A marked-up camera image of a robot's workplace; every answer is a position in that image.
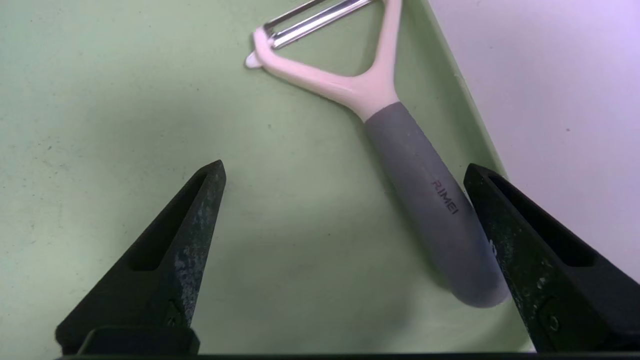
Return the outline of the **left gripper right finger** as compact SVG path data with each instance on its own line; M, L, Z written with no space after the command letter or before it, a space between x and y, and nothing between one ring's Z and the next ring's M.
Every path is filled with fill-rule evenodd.
M526 331L539 353L637 353L640 287L502 175L464 180Z

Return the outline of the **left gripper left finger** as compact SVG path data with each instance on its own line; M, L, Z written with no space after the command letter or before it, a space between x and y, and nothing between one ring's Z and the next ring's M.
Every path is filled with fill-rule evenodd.
M196 356L191 328L226 187L201 167L55 329L64 356Z

